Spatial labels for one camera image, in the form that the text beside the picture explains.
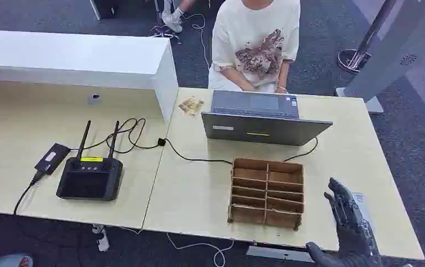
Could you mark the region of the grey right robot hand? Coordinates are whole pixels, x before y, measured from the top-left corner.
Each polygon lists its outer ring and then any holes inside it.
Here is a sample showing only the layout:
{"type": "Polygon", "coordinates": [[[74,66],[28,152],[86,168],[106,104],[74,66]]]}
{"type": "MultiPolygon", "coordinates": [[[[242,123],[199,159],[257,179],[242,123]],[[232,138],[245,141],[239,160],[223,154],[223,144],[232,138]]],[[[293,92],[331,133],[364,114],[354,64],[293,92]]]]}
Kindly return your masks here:
{"type": "Polygon", "coordinates": [[[305,247],[317,266],[383,266],[370,223],[366,220],[352,193],[331,177],[324,193],[331,207],[339,249],[335,255],[325,253],[316,243],[305,247]]]}

